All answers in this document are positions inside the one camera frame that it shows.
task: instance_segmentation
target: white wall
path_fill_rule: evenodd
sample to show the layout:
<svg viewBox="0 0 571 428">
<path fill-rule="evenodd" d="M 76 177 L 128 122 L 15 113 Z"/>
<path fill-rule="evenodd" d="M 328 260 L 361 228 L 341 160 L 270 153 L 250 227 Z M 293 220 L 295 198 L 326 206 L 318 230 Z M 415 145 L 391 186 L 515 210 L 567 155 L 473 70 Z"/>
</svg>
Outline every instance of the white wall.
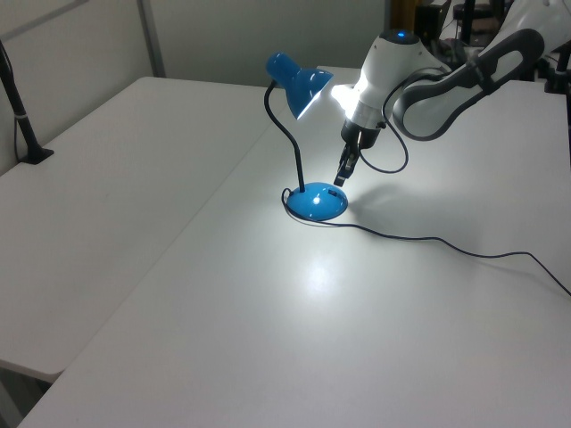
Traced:
<svg viewBox="0 0 571 428">
<path fill-rule="evenodd" d="M 151 0 L 169 78 L 266 86 L 284 51 L 304 67 L 360 67 L 389 0 Z"/>
<path fill-rule="evenodd" d="M 0 13 L 9 3 L 0 0 Z M 152 76 L 136 0 L 89 0 L 8 40 L 4 47 L 42 145 L 137 78 Z M 15 164 L 12 125 L 2 87 L 0 175 Z M 19 139 L 22 155 L 21 134 Z"/>
</svg>

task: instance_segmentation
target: lamp shade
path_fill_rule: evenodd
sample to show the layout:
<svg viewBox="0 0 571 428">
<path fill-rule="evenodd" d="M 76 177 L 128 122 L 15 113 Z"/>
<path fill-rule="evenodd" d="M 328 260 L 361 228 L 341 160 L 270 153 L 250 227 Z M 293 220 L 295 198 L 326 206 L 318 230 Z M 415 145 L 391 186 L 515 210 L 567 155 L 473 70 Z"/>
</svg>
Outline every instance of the lamp shade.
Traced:
<svg viewBox="0 0 571 428">
<path fill-rule="evenodd" d="M 285 53 L 274 53 L 266 71 L 285 89 L 289 110 L 299 119 L 319 96 L 333 74 L 324 70 L 302 69 Z"/>
</svg>

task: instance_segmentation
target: white desk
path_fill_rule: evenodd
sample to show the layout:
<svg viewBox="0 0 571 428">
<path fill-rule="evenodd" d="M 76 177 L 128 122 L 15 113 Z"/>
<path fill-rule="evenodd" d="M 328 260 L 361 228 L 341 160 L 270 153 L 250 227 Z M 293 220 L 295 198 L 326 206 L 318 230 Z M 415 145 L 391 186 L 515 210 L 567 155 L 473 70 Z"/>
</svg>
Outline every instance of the white desk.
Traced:
<svg viewBox="0 0 571 428">
<path fill-rule="evenodd" d="M 0 366 L 69 365 L 271 125 L 263 93 L 143 78 L 0 177 Z"/>
<path fill-rule="evenodd" d="M 329 93 L 297 124 L 280 118 L 307 181 L 333 179 L 343 114 Z M 388 131 L 373 150 L 401 161 Z M 410 155 L 395 177 L 359 165 L 340 221 L 527 249 L 571 283 L 562 97 L 510 83 Z M 301 225 L 279 201 L 294 184 L 270 128 L 21 428 L 568 428 L 571 300 L 540 268 Z"/>
</svg>

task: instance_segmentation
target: blue desk lamp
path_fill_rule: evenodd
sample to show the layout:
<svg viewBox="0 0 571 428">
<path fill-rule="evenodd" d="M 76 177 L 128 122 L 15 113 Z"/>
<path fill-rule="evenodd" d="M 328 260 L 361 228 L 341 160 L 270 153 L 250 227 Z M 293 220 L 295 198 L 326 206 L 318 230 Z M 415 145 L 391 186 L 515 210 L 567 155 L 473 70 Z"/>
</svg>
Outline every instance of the blue desk lamp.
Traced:
<svg viewBox="0 0 571 428">
<path fill-rule="evenodd" d="M 319 98 L 321 90 L 333 74 L 324 70 L 302 69 L 285 53 L 274 53 L 269 57 L 266 71 L 272 82 L 264 96 L 264 106 L 269 118 L 289 138 L 294 146 L 295 164 L 299 187 L 287 198 L 290 212 L 308 220 L 329 220 L 343 214 L 347 209 L 347 196 L 338 187 L 327 183 L 303 182 L 302 156 L 292 134 L 277 120 L 269 107 L 269 94 L 277 84 L 285 89 L 287 104 L 296 119 L 299 119 Z"/>
</svg>

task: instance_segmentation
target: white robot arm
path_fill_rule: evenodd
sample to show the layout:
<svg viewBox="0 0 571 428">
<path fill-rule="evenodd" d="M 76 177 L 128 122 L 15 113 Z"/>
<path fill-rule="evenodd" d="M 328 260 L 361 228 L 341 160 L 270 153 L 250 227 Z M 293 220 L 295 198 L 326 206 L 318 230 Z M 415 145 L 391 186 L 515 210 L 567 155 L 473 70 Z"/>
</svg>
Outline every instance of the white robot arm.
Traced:
<svg viewBox="0 0 571 428">
<path fill-rule="evenodd" d="M 393 115 L 405 136 L 432 140 L 465 109 L 569 39 L 571 0 L 517 0 L 492 43 L 450 74 L 418 37 L 394 30 L 381 34 L 368 51 L 355 88 L 349 94 L 341 89 L 334 93 L 346 116 L 341 131 L 346 146 L 335 184 L 343 185 L 351 175 L 359 150 L 375 143 L 385 127 L 386 98 L 405 79 L 414 83 L 404 83 L 404 89 L 388 100 L 385 115 Z M 438 74 L 443 78 L 427 77 Z"/>
</svg>

